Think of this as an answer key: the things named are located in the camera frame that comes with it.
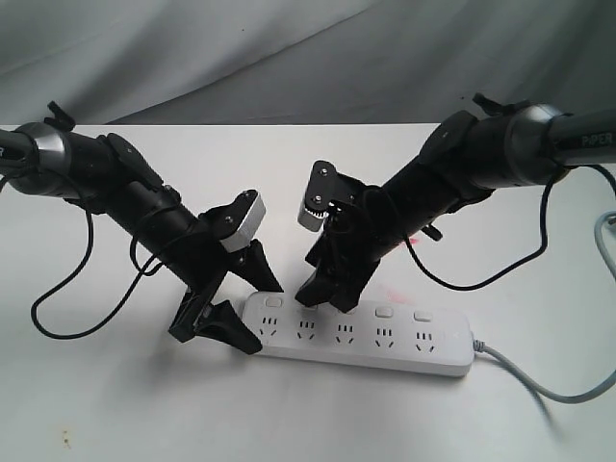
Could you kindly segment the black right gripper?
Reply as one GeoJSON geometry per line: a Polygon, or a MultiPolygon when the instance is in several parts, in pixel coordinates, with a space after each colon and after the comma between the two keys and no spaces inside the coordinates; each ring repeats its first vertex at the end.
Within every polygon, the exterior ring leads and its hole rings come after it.
{"type": "Polygon", "coordinates": [[[305,261],[311,276],[295,294],[305,307],[354,309],[381,259],[409,239],[409,187],[362,185],[350,204],[335,201],[305,261]]]}

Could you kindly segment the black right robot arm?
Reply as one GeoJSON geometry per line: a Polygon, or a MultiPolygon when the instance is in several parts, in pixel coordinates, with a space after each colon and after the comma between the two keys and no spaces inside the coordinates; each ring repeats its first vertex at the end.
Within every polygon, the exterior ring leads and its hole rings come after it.
{"type": "Polygon", "coordinates": [[[615,160],[615,114],[564,113],[523,100],[474,98],[483,117],[460,111],[429,135],[386,183],[370,186],[331,163],[313,164],[298,215],[318,234],[306,255],[311,276],[296,293],[307,307],[355,308],[381,259],[416,233],[440,240],[434,221],[503,188],[549,191],[572,169],[605,172],[615,160]]]}

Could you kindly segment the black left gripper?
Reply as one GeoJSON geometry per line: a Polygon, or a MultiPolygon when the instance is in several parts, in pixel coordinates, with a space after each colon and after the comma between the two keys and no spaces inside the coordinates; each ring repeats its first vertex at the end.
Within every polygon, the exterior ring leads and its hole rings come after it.
{"type": "Polygon", "coordinates": [[[257,336],[243,323],[228,300],[215,304],[218,291],[228,271],[239,276],[260,292],[282,293],[267,261],[260,241],[229,253],[219,241],[226,206],[215,207],[198,217],[190,237],[180,245],[182,275],[187,291],[168,329],[177,341],[185,343],[195,337],[221,342],[247,355],[263,348],[257,336]]]}

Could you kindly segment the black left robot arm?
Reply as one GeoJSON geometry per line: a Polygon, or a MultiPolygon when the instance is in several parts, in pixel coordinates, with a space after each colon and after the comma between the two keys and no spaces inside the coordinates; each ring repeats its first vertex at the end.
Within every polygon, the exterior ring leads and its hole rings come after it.
{"type": "Polygon", "coordinates": [[[72,335],[54,333],[39,320],[43,301],[74,280],[88,263],[94,244],[93,218],[106,215],[131,236],[129,257],[135,279],[169,269],[186,292],[168,329],[177,341],[195,337],[227,344],[245,354],[262,350],[259,338],[244,324],[232,304],[213,298],[225,276],[233,273],[254,289],[282,288],[256,239],[266,207],[254,189],[226,204],[194,215],[180,193],[166,184],[139,150],[110,133],[95,138],[75,133],[75,120],[56,102],[51,116],[1,133],[1,183],[16,191],[58,197],[81,208],[88,237],[84,257],[68,276],[41,295],[31,307],[35,328],[61,341],[87,337],[110,322],[72,335]]]}

